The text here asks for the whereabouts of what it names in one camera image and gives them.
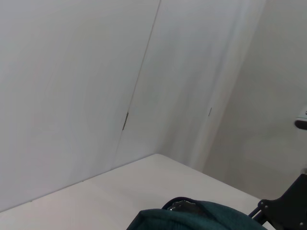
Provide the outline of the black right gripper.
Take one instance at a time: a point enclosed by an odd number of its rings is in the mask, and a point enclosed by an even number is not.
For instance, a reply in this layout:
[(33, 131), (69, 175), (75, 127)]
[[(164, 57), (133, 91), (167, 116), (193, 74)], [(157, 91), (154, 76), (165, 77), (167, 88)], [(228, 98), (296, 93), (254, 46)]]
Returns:
[(307, 228), (307, 175), (301, 174), (286, 192), (275, 200), (263, 199), (249, 215), (268, 221), (277, 230)]

